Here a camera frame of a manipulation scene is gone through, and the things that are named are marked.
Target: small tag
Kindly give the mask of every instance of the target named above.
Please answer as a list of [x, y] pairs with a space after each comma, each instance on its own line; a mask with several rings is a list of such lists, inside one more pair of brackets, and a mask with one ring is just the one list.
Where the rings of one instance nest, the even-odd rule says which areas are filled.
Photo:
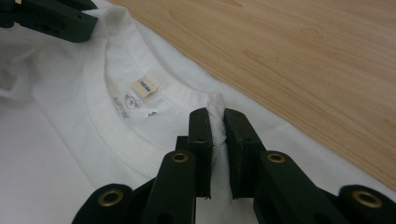
[[132, 83], [132, 88], [139, 93], [141, 97], [147, 97], [156, 92], [158, 89], [147, 77], [142, 77], [136, 82]]

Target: white fabric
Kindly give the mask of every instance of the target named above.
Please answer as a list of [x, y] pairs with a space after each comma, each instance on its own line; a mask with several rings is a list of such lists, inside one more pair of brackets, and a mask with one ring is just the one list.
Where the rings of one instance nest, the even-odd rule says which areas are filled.
[[[0, 71], [11, 77], [0, 85], [0, 223], [70, 223], [95, 189], [110, 183], [136, 189], [157, 174], [177, 136], [188, 133], [190, 112], [200, 107], [209, 110], [215, 147], [213, 199], [198, 200], [196, 223], [257, 223], [251, 200], [231, 198], [225, 107], [245, 113], [267, 149], [289, 154], [319, 187], [337, 194], [341, 186], [362, 184], [396, 199], [216, 81], [126, 9], [96, 3], [102, 8], [88, 13], [99, 22], [87, 43], [19, 26], [0, 30]], [[147, 98], [131, 88], [142, 76], [159, 88]]]

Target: neckline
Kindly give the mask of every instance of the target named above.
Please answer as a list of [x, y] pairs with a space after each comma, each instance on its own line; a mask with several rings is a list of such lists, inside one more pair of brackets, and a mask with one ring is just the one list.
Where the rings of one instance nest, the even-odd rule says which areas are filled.
[[[127, 51], [128, 58], [125, 60], [133, 62], [141, 75], [147, 75], [159, 88], [156, 94], [173, 105], [191, 112], [206, 107], [215, 94], [194, 90], [172, 76], [151, 53], [126, 9], [112, 7], [107, 8], [106, 13], [98, 14], [97, 30], [90, 42], [84, 45], [84, 94], [92, 124], [105, 145], [121, 162], [141, 175], [152, 178], [158, 173], [163, 156], [173, 148], [156, 146], [150, 139], [139, 136], [121, 120], [114, 109], [106, 86], [106, 63], [111, 62], [103, 53], [104, 49], [111, 47], [109, 39], [117, 39], [118, 44]], [[115, 15], [121, 17], [120, 21], [109, 20]]]

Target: wood grain surface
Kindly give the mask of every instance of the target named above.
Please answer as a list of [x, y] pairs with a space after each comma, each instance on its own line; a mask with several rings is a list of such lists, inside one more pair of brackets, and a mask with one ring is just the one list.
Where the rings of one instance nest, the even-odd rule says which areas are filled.
[[396, 1], [112, 2], [396, 190]]

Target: black clamp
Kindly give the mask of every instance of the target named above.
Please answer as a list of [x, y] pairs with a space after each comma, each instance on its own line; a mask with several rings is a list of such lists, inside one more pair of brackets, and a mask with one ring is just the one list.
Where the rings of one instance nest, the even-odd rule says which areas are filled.
[[81, 12], [97, 8], [91, 0], [0, 0], [0, 27], [21, 26], [70, 42], [90, 39], [98, 19]]
[[[234, 199], [254, 198], [261, 224], [394, 224], [396, 204], [364, 186], [334, 196], [319, 189], [288, 155], [267, 151], [247, 117], [224, 111], [230, 185]], [[210, 198], [212, 136], [205, 108], [190, 115], [189, 136], [163, 158], [156, 178], [136, 190], [98, 189], [73, 224], [192, 224], [195, 198]]]

